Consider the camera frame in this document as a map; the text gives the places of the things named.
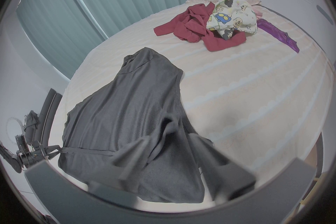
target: white cartoon print cloth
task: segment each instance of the white cartoon print cloth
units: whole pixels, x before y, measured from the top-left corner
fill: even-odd
[[[207,22],[207,28],[210,31],[217,30],[221,37],[228,40],[235,29],[256,33],[257,17],[245,0],[220,0],[215,4]]]

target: bed sheet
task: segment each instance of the bed sheet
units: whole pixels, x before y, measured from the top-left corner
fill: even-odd
[[[195,130],[252,171],[256,187],[294,157],[305,159],[322,130],[333,91],[335,69],[325,53],[300,28],[260,6],[256,8],[264,19],[297,41],[299,54],[262,29],[247,34],[245,43],[217,52],[207,51],[203,41],[188,43],[173,34],[154,34],[154,27],[198,3],[208,4],[185,3],[163,10],[93,49],[65,90],[49,145],[62,145],[67,113],[113,80],[124,56],[149,47],[184,71],[181,101]],[[60,173],[85,189],[85,184],[58,168],[54,159],[51,164]]]

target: mattress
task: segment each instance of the mattress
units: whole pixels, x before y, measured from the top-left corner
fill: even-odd
[[[224,155],[253,172],[259,187],[293,158],[305,159],[322,130],[333,91],[335,69],[322,49],[300,28],[263,7],[263,18],[297,41],[300,53],[258,29],[245,43],[209,52],[203,41],[188,43],[173,34],[157,37],[153,28],[184,12],[180,6],[153,14],[118,32],[93,49],[73,75],[57,109],[49,145],[62,145],[67,113],[114,79],[126,55],[149,47],[184,71],[181,101],[199,135]],[[86,185],[66,175],[77,186]],[[188,211],[203,204],[153,209]]]

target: purple garment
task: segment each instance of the purple garment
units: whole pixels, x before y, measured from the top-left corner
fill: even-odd
[[[282,43],[290,46],[295,52],[299,53],[300,49],[296,45],[296,41],[288,36],[288,33],[281,31],[276,28],[273,24],[268,22],[265,19],[257,20],[257,26],[260,29],[263,29],[265,32],[271,34],[273,37],[281,41]]]

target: red garment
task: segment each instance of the red garment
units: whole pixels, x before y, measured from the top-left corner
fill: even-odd
[[[154,28],[157,36],[174,33],[181,40],[187,40],[191,43],[204,41],[208,51],[218,51],[231,48],[246,41],[245,32],[234,31],[234,35],[224,40],[219,34],[214,35],[212,31],[206,28],[208,19],[215,8],[214,3],[197,4],[188,7],[187,10],[170,22]]]

